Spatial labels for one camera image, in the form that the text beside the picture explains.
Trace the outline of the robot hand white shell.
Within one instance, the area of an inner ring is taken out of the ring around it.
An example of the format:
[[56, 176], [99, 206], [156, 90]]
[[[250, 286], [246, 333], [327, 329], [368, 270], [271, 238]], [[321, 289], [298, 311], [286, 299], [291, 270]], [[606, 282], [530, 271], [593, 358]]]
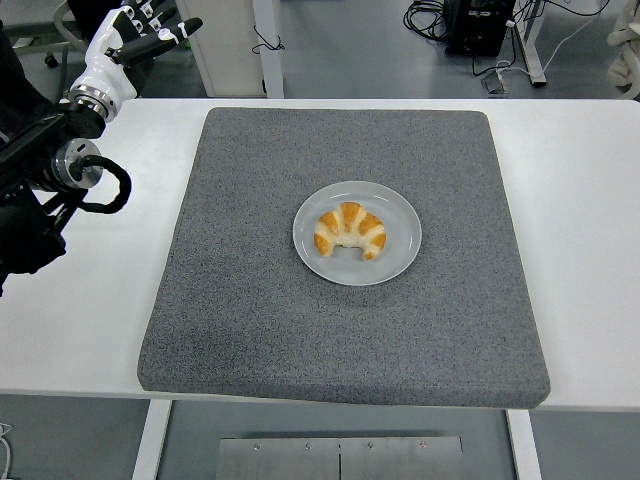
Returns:
[[203, 26], [181, 20], [165, 1], [122, 1], [109, 11], [85, 53], [86, 69], [69, 99], [88, 105], [111, 121], [123, 103], [138, 97], [153, 61], [188, 40]]

